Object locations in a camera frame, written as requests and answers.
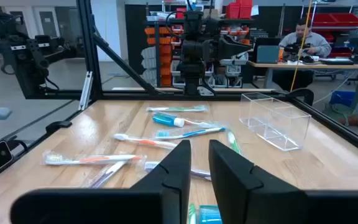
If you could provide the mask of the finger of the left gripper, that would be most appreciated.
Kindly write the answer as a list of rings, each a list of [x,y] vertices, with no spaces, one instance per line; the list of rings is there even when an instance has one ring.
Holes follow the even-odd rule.
[[[222,35],[219,38],[219,60],[231,58],[252,48],[251,45],[235,41],[231,36]]]

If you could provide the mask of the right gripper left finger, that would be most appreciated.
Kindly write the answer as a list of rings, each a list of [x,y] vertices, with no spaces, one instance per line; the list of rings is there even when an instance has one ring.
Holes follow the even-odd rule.
[[[131,223],[186,223],[190,194],[191,143],[182,140],[131,190]]]

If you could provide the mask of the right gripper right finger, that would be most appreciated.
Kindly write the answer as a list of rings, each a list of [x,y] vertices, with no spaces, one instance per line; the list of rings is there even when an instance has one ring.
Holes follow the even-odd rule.
[[[305,223],[306,194],[218,140],[209,142],[209,169],[223,223]]]

